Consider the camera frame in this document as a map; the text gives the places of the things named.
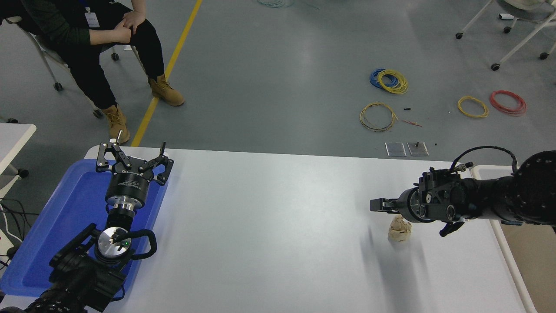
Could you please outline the person's left hand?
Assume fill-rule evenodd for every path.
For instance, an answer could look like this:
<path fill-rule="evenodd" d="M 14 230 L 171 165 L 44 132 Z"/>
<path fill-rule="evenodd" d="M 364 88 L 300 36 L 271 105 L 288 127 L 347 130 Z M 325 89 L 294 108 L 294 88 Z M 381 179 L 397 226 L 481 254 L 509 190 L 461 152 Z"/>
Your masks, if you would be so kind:
<path fill-rule="evenodd" d="M 146 14 L 139 11 L 127 12 L 123 15 L 123 22 L 125 28 L 131 29 L 132 34 L 136 34 L 137 27 L 142 24 L 146 19 Z"/>

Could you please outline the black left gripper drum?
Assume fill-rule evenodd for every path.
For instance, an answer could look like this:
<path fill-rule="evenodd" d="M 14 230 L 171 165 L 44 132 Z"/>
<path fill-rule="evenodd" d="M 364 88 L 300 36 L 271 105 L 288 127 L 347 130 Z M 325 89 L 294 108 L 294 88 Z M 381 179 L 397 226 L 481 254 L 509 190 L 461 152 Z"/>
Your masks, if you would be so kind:
<path fill-rule="evenodd" d="M 150 171 L 140 172 L 140 168 L 146 167 L 146 162 L 131 162 L 131 169 L 126 169 L 122 162 L 111 166 L 111 180 L 106 192 L 106 202 L 115 205 L 118 200 L 126 198 L 133 205 L 144 205 L 146 202 L 149 180 L 153 178 Z"/>

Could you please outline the person's right hand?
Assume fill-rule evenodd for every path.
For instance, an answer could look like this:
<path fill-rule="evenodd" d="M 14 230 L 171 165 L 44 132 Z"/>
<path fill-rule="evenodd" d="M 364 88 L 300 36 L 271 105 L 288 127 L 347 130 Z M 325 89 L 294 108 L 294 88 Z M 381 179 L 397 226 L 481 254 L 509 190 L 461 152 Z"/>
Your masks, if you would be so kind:
<path fill-rule="evenodd" d="M 125 26 L 125 21 L 121 21 L 113 29 L 113 42 L 119 43 L 130 43 L 131 41 L 131 30 Z"/>

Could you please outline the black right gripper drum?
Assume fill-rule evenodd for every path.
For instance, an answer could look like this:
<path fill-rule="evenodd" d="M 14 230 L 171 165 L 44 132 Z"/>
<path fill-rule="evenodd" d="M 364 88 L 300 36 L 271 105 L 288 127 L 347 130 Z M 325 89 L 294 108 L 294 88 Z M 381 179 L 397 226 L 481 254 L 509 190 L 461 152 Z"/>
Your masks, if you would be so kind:
<path fill-rule="evenodd" d="M 412 223 L 425 223 L 425 218 L 419 215 L 420 196 L 418 188 L 402 192 L 397 200 L 397 210 L 405 220 Z"/>

